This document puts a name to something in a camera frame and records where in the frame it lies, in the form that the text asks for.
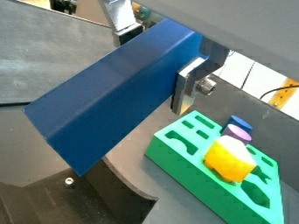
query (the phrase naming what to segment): yellow object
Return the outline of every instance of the yellow object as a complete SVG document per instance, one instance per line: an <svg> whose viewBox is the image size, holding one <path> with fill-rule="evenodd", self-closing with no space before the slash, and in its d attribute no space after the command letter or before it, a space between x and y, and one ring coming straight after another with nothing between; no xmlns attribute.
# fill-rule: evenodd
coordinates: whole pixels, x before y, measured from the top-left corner
<svg viewBox="0 0 299 224"><path fill-rule="evenodd" d="M280 88L290 87L294 85L299 85L299 82L295 80L291 80L291 79L286 79L284 84L282 85ZM272 107L280 109L286 105L286 103L290 100L291 96L294 95L295 91L296 91L296 87L278 90L275 92L275 95L274 95L272 99L270 100L268 104Z"/></svg>
<svg viewBox="0 0 299 224"><path fill-rule="evenodd" d="M215 140L204 155L204 164L227 182L242 182L256 167L246 145L231 136Z"/></svg>
<svg viewBox="0 0 299 224"><path fill-rule="evenodd" d="M21 0L21 2L43 7L44 9L48 9L48 10L52 8L49 0Z"/></svg>

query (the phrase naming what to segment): screw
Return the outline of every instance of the screw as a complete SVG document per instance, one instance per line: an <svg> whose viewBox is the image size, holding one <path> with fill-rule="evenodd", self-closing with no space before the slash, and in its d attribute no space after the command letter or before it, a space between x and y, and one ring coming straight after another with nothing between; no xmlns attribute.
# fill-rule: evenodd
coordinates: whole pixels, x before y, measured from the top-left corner
<svg viewBox="0 0 299 224"><path fill-rule="evenodd" d="M73 178L65 178L64 186L65 186L67 189L73 189L75 188L75 180L73 180Z"/></svg>

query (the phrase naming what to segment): small hole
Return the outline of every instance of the small hole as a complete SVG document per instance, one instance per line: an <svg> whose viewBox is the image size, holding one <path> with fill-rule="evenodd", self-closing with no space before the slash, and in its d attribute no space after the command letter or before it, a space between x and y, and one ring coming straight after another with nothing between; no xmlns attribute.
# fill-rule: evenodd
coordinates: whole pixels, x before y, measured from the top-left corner
<svg viewBox="0 0 299 224"><path fill-rule="evenodd" d="M259 189L256 184L243 180L240 188L258 205L270 208L270 198L267 197L264 192Z"/></svg>
<svg viewBox="0 0 299 224"><path fill-rule="evenodd" d="M262 160L263 160L270 166L274 166L274 164L268 161L267 158L262 157Z"/></svg>
<svg viewBox="0 0 299 224"><path fill-rule="evenodd" d="M196 131L196 134L200 135L204 139L209 138L209 136L200 130Z"/></svg>
<svg viewBox="0 0 299 224"><path fill-rule="evenodd" d="M165 137L168 137L169 139L176 139L179 140L185 148L187 148L187 152L193 155L195 152L197 151L197 147L184 138L179 135L177 132L175 132L173 130L171 130L167 134L165 134Z"/></svg>
<svg viewBox="0 0 299 224"><path fill-rule="evenodd" d="M256 166L256 168L254 169L254 171L251 172L254 175L259 176L260 180L267 184L267 179L271 180L271 178L263 173L262 168L259 167L259 165Z"/></svg>
<svg viewBox="0 0 299 224"><path fill-rule="evenodd" d="M215 125L212 124L212 123L209 123L203 117L200 117L200 116L195 116L195 119L199 121L199 122L201 122L205 126L208 126L211 129L214 129L215 128Z"/></svg>
<svg viewBox="0 0 299 224"><path fill-rule="evenodd" d="M183 121L181 124L183 124L187 128L189 128L189 129L193 128L193 125L189 124L187 121Z"/></svg>
<svg viewBox="0 0 299 224"><path fill-rule="evenodd" d="M256 155L256 153L250 148L247 148L247 150L251 154Z"/></svg>

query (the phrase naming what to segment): green foam tray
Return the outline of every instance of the green foam tray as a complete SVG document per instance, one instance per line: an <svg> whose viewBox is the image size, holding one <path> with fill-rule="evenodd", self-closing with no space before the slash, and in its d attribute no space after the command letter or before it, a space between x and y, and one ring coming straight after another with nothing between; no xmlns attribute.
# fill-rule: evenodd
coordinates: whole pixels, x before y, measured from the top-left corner
<svg viewBox="0 0 299 224"><path fill-rule="evenodd" d="M203 164L222 127L197 111L153 134L145 155L230 224L283 224L276 161L254 146L258 167L242 183L227 183Z"/></svg>

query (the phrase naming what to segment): metal bracket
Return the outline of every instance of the metal bracket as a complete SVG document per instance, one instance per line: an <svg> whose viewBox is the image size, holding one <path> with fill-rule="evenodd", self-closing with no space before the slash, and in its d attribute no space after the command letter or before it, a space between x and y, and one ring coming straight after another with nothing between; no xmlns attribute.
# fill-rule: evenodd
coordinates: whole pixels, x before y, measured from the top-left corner
<svg viewBox="0 0 299 224"><path fill-rule="evenodd" d="M230 49L204 38L200 43L200 53L209 57L193 59L176 74L172 95L172 112L176 115L181 115L193 104L199 92L211 95L216 82L209 79L209 74L223 66Z"/></svg>
<svg viewBox="0 0 299 224"><path fill-rule="evenodd" d="M112 28L115 46L121 46L143 32L129 0L97 0Z"/></svg>

